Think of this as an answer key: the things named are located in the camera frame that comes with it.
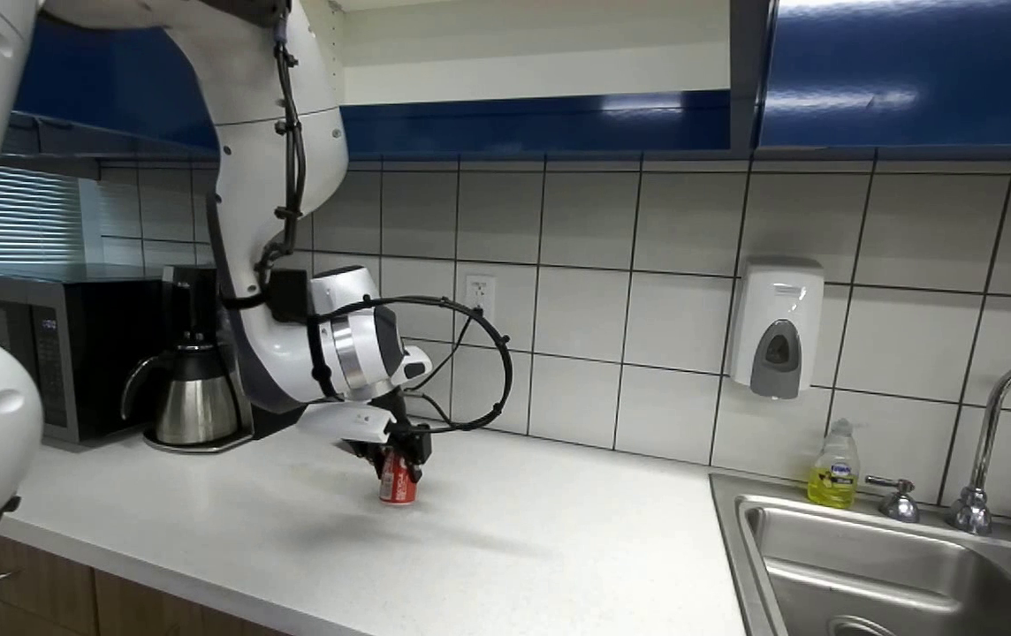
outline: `coffee maker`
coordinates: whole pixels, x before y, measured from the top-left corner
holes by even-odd
[[[169,351],[141,360],[122,397],[122,420],[172,454],[225,454],[249,440],[234,357],[219,334],[216,270],[168,270]]]

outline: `microwave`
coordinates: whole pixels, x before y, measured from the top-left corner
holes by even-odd
[[[38,387],[43,440],[122,440],[122,390],[163,351],[158,278],[118,274],[0,274],[0,345]]]

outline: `wall-mounted dispenser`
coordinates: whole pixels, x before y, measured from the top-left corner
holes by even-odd
[[[750,261],[731,323],[731,382],[794,398],[815,387],[825,274],[816,261]]]

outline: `cabinet door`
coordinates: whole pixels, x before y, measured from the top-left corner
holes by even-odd
[[[168,596],[158,589],[96,574],[103,636],[274,636],[251,621]]]
[[[0,636],[20,616],[51,634],[96,636],[91,570],[0,537]]]

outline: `red object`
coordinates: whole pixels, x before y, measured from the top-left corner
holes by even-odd
[[[389,454],[386,475],[382,475],[382,480],[379,480],[379,497],[382,497],[382,502],[415,502],[417,493],[421,493],[421,489],[415,483],[415,475],[409,475],[406,460],[396,457],[396,454]]]

